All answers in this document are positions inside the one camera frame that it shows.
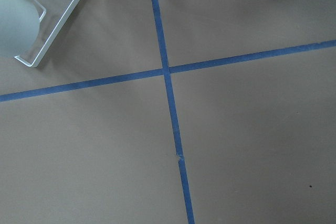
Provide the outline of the grey round object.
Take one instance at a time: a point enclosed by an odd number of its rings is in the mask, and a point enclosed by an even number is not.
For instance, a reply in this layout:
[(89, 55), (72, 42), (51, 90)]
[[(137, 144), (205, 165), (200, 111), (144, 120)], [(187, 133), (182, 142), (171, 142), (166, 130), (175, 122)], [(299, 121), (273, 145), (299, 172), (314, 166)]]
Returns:
[(37, 8), (30, 0), (1, 0), (1, 56), (28, 51), (39, 33)]

